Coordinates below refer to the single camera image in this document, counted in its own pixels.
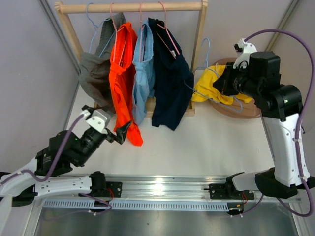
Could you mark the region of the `yellow shorts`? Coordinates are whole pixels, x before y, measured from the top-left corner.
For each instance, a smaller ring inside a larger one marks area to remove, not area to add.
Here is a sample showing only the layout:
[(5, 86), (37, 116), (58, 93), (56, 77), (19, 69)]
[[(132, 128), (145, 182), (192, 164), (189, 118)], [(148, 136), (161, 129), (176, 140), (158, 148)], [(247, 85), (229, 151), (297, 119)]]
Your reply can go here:
[(213, 83), (223, 74), (225, 68), (225, 65), (215, 65), (205, 69), (194, 86), (195, 92), (191, 100), (194, 102), (204, 102), (207, 98), (210, 98), (224, 105), (232, 105), (236, 98), (244, 103), (250, 103), (253, 99), (247, 95), (239, 93), (238, 95), (226, 96), (213, 87)]

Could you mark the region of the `blue wire hanger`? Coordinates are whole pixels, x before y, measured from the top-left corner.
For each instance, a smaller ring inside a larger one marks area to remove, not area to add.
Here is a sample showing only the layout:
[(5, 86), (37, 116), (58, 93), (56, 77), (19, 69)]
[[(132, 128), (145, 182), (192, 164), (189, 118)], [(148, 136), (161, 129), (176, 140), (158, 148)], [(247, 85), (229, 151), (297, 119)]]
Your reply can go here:
[[(205, 69), (207, 69), (208, 67), (210, 67), (210, 65), (209, 65), (209, 54), (210, 54), (210, 49), (211, 49), (211, 42), (210, 42), (210, 39), (209, 39), (209, 38), (204, 38), (203, 41), (202, 41), (202, 43), (201, 43), (201, 46), (203, 46), (203, 44), (204, 44), (205, 41), (208, 43), (208, 49), (207, 49), (207, 53), (206, 53), (206, 57), (205, 57), (204, 66), (198, 66), (198, 67), (194, 70), (194, 72), (197, 71), (198, 69), (203, 69), (203, 71), (204, 71)], [(184, 84), (185, 84), (186, 87), (188, 87), (189, 89), (191, 89), (193, 93), (195, 92), (194, 87), (189, 86), (186, 82), (184, 82)]]

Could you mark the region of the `navy blue shorts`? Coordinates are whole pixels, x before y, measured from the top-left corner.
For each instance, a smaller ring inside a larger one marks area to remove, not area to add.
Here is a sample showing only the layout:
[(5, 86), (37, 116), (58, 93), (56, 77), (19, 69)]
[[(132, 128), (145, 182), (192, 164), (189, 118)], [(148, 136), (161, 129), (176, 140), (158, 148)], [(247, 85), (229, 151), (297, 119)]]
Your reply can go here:
[(164, 22), (159, 19), (148, 19), (154, 37), (154, 71), (156, 104), (152, 116), (152, 126), (165, 125), (175, 130), (188, 108), (192, 98), (192, 90), (185, 86), (194, 85), (194, 75), (191, 72), (182, 49), (176, 39), (173, 40), (180, 54), (174, 58), (169, 50), (173, 46), (164, 28)]

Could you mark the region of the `pink hanger of navy shorts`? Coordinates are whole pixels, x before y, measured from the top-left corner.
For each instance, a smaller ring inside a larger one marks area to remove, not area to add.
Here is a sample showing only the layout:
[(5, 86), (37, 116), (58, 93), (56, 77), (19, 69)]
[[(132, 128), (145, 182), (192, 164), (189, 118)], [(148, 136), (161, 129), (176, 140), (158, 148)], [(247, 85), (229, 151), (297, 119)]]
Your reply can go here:
[(161, 1), (159, 1), (159, 4), (161, 5), (161, 7), (164, 11), (164, 26), (163, 27), (160, 26), (160, 27), (165, 29), (166, 34), (167, 34), (168, 38), (170, 39), (170, 42), (174, 48), (173, 50), (169, 50), (169, 51), (173, 54), (174, 58), (177, 58), (177, 56), (180, 54), (180, 52), (179, 52), (179, 49), (177, 48), (177, 46), (173, 40), (173, 37), (172, 37), (172, 35), (168, 29), (168, 26), (167, 26), (167, 11), (166, 11), (165, 5)]

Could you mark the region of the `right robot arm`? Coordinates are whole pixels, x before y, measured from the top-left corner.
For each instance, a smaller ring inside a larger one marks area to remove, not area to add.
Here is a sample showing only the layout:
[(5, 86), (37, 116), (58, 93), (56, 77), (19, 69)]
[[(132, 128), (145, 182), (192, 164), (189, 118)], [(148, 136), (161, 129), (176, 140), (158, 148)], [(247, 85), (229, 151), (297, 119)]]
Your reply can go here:
[(274, 167), (257, 173), (238, 173), (227, 178), (225, 194), (237, 198), (244, 190), (260, 191), (268, 197), (288, 199), (299, 189), (314, 188), (315, 178), (305, 166), (301, 141), (295, 137), (302, 113), (302, 96), (294, 85), (281, 84), (281, 59), (273, 52), (240, 53), (228, 62), (213, 83), (221, 94), (244, 94), (261, 110)]

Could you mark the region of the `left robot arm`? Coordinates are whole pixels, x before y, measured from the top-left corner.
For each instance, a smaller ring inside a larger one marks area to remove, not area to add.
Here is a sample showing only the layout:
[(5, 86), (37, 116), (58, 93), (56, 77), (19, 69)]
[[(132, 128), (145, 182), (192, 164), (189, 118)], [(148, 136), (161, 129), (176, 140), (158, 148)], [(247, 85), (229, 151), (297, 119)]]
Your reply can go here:
[(73, 167), (84, 167), (92, 154), (107, 141), (123, 144), (131, 121), (111, 132), (112, 113), (105, 107), (84, 106), (68, 130), (49, 139), (48, 147), (39, 151), (25, 166), (0, 174), (0, 199), (12, 207), (27, 206), (34, 200), (60, 195), (79, 195), (98, 200), (120, 197), (121, 183), (107, 182), (96, 171), (82, 177), (70, 177)]

